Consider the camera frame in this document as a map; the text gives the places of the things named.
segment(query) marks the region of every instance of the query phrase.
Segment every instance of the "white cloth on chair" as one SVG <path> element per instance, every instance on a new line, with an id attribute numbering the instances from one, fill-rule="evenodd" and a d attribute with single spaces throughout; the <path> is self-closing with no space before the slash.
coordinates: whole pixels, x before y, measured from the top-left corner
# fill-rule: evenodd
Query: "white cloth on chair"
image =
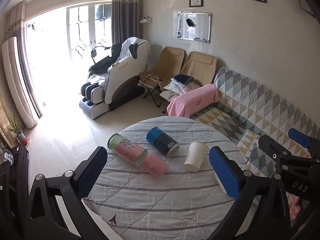
<path id="1" fill-rule="evenodd" d="M 88 82 L 90 82 L 92 85 L 98 83 L 99 85 L 103 85 L 104 81 L 106 80 L 106 77 L 109 76 L 109 72 L 101 75 L 93 74 L 88 78 Z"/>
<path id="2" fill-rule="evenodd" d="M 148 54 L 151 55 L 151 50 L 150 50 L 150 46 L 149 46 L 148 41 L 142 40 L 142 39 L 139 39 L 139 38 L 136 38 L 136 37 L 132 37 L 132 38 L 127 39 L 124 43 L 122 43 L 122 49 L 121 49 L 120 57 L 118 58 L 117 61 L 120 61 L 121 59 L 123 59 L 125 57 L 131 57 L 131 53 L 129 51 L 129 47 L 130 47 L 131 44 L 136 44 L 136 43 L 140 44 L 140 43 L 142 43 L 144 41 L 148 45 Z"/>

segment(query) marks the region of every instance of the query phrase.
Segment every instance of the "floor-standing air conditioner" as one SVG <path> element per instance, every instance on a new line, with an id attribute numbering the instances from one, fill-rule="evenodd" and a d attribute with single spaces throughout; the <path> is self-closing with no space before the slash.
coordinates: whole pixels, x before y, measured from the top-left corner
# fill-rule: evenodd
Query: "floor-standing air conditioner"
<path id="1" fill-rule="evenodd" d="M 23 80 L 18 56 L 17 37 L 10 38 L 2 45 L 2 57 L 5 76 L 13 101 L 26 127 L 33 128 L 38 124 L 39 117 L 31 103 Z"/>

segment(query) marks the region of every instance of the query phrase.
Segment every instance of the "plant pot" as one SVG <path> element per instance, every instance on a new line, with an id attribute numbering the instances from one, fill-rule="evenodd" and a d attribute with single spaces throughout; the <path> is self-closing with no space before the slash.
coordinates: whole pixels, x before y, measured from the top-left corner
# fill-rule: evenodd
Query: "plant pot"
<path id="1" fill-rule="evenodd" d="M 23 132 L 17 135 L 17 139 L 20 143 L 22 143 L 25 138 L 26 136 L 23 134 Z"/>
<path id="2" fill-rule="evenodd" d="M 30 143 L 30 139 L 29 138 L 24 138 L 21 142 L 23 144 L 24 147 L 28 147 L 29 143 Z"/>

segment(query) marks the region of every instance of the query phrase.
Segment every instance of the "blue gripper pad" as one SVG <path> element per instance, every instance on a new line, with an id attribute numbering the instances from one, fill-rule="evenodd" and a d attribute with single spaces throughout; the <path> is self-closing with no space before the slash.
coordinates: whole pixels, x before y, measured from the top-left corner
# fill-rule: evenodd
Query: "blue gripper pad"
<path id="1" fill-rule="evenodd" d="M 308 148 L 311 146 L 309 136 L 297 131 L 294 128 L 291 128 L 289 130 L 288 136 L 291 140 L 294 140 L 295 142 L 299 143 L 302 147 Z"/>
<path id="2" fill-rule="evenodd" d="M 244 180 L 241 168 L 234 161 L 229 160 L 217 146 L 210 149 L 209 161 L 228 196 L 237 200 L 240 196 L 241 184 Z"/>

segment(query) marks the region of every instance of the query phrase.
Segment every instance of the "curtain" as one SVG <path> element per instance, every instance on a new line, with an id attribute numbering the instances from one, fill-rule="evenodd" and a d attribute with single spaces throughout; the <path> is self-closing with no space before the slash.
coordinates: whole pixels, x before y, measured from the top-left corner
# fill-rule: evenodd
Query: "curtain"
<path id="1" fill-rule="evenodd" d="M 8 12 L 6 18 L 7 30 L 4 33 L 4 39 L 7 41 L 9 38 L 17 37 L 18 56 L 23 80 L 27 87 L 27 91 L 33 104 L 33 107 L 37 115 L 41 117 L 43 115 L 43 103 L 35 93 L 35 86 L 31 77 L 31 71 L 29 68 L 26 53 L 25 11 L 25 1 L 22 1 L 21 3 L 16 5 L 10 12 Z"/>
<path id="2" fill-rule="evenodd" d="M 140 38 L 140 0 L 112 0 L 112 44 Z"/>

